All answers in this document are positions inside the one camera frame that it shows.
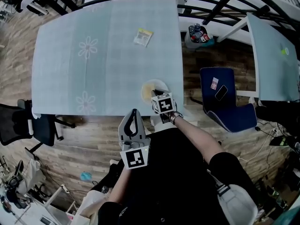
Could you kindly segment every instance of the wristwatch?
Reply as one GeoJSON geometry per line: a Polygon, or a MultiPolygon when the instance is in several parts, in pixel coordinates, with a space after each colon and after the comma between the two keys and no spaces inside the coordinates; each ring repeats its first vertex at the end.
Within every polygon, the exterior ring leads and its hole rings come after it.
{"type": "Polygon", "coordinates": [[[180,116],[180,117],[183,118],[183,115],[182,115],[180,112],[178,112],[178,111],[173,112],[173,114],[171,115],[171,117],[170,117],[170,122],[171,122],[173,125],[175,125],[175,118],[177,118],[178,116],[180,116]]]}

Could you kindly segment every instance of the flower pattern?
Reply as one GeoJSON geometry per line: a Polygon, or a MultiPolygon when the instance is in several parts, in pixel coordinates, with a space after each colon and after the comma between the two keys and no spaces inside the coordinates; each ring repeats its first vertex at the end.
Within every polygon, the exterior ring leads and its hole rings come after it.
{"type": "Polygon", "coordinates": [[[83,91],[82,97],[76,97],[76,101],[79,104],[77,107],[77,111],[79,113],[83,113],[85,115],[90,115],[90,113],[94,113],[96,108],[94,106],[95,96],[88,96],[86,91],[83,91]]]}
{"type": "Polygon", "coordinates": [[[83,56],[85,59],[90,58],[90,53],[97,53],[98,49],[95,47],[95,45],[98,43],[98,39],[91,40],[90,36],[87,36],[84,42],[79,43],[79,47],[82,48],[78,52],[78,56],[83,56]]]}

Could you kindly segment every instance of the blue chair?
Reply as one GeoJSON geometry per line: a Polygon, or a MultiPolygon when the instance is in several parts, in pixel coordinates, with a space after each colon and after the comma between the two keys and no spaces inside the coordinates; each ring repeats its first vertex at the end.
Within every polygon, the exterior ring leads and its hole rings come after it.
{"type": "Polygon", "coordinates": [[[200,70],[202,102],[191,97],[191,100],[203,105],[204,112],[228,132],[237,133],[257,125],[256,113],[252,104],[236,105],[234,73],[227,67],[205,67],[200,70]],[[213,78],[218,79],[217,89],[210,88],[213,78]],[[218,101],[215,94],[225,85],[228,89],[225,96],[218,101]]]}

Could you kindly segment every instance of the light blue tablecloth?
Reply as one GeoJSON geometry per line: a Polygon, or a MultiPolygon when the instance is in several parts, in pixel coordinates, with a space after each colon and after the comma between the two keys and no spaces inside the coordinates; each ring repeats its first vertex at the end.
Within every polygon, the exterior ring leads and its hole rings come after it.
{"type": "Polygon", "coordinates": [[[137,108],[150,79],[166,83],[183,108],[183,68],[175,0],[115,0],[43,25],[32,69],[33,112],[125,115],[137,108]],[[147,47],[134,44],[139,28],[153,31],[147,47]]]}
{"type": "Polygon", "coordinates": [[[255,63],[259,72],[259,98],[269,101],[299,99],[299,69],[295,46],[280,32],[247,13],[255,63]],[[281,50],[287,48],[289,55],[281,50]]]}

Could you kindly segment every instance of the chair armrest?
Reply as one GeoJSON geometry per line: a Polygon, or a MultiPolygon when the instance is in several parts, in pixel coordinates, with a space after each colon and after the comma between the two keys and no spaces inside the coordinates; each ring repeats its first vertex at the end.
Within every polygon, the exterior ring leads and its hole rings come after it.
{"type": "Polygon", "coordinates": [[[33,127],[32,127],[32,120],[28,119],[28,131],[30,135],[33,135],[33,127]]]}

